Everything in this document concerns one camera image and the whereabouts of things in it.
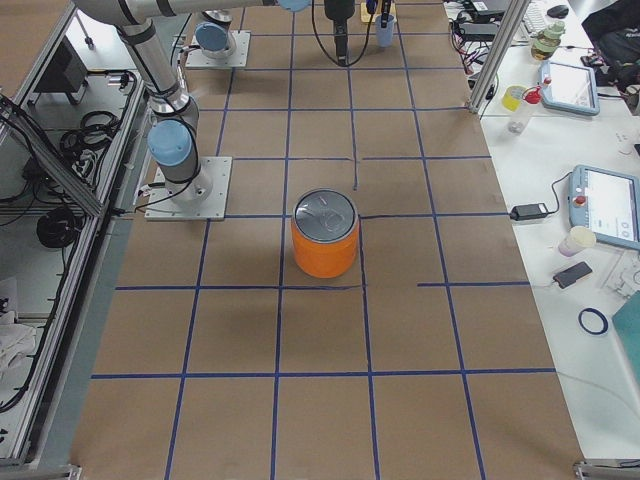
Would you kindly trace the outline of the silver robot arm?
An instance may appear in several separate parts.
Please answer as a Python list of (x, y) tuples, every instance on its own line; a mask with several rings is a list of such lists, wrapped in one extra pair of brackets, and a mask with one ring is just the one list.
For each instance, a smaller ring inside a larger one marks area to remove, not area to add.
[(213, 189), (197, 152), (199, 108), (184, 81), (163, 52), (153, 20), (207, 10), (278, 6), (288, 12), (311, 8), (311, 1), (77, 1), (90, 18), (113, 26), (139, 70), (150, 96), (157, 124), (148, 136), (148, 149), (164, 175), (169, 198), (197, 204)]
[[(354, 1), (324, 1), (323, 8), (325, 16), (333, 23), (333, 39), (336, 50), (336, 57), (333, 58), (322, 41), (320, 40), (316, 21), (315, 6), (313, 1), (279, 1), (278, 4), (289, 11), (300, 11), (308, 6), (311, 7), (311, 24), (318, 46), (325, 56), (334, 64), (348, 67), (357, 63), (364, 55), (368, 43), (371, 25), (377, 21), (377, 33), (380, 34), (384, 28), (392, 28), (392, 1), (365, 1), (361, 7), (361, 12), (367, 17), (367, 33), (365, 43), (360, 55), (353, 61), (348, 61), (348, 20), (355, 14)], [(195, 29), (195, 40), (199, 48), (211, 58), (223, 58), (229, 56), (235, 49), (232, 45), (234, 40), (230, 31), (230, 17), (224, 16), (222, 10), (204, 12), (205, 22), (201, 22)]]

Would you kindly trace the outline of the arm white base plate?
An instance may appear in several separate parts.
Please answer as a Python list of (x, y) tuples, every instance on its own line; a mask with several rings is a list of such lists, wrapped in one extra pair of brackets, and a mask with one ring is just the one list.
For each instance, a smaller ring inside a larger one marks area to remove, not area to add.
[(150, 207), (144, 216), (149, 221), (187, 221), (225, 218), (227, 195), (232, 171), (231, 157), (199, 158), (200, 173), (182, 191), (182, 186), (168, 183), (151, 190)]
[(231, 30), (225, 38), (224, 49), (214, 50), (214, 47), (221, 46), (223, 42), (206, 40), (205, 47), (202, 48), (198, 35), (194, 35), (184, 66), (192, 70), (245, 68), (250, 37), (250, 31)]

